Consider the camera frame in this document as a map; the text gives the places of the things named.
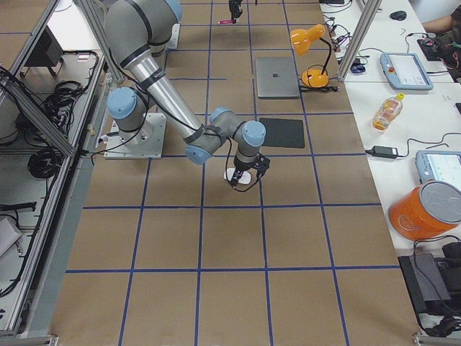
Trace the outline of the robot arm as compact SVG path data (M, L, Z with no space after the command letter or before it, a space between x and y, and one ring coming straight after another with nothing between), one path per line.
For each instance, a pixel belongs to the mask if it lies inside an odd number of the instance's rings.
M229 185L235 187L250 169L261 178L270 164L260 152L266 135L264 125L255 120L242 121L233 111L219 107L211 115L211 124L204 126L156 62L152 48L164 48L173 26L181 19L179 1L116 1L107 12L104 29L112 57L174 121L192 162L203 165L226 141L233 140L238 147Z

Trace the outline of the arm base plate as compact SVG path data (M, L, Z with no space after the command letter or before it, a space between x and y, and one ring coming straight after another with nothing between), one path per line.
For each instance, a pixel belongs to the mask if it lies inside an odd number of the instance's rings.
M167 50L176 50L179 44L179 35L180 35L181 24L176 23L171 29L171 37L166 44Z
M139 133L120 131L115 120L112 132L106 141L106 159L160 159L164 147L166 117L163 113L149 112Z

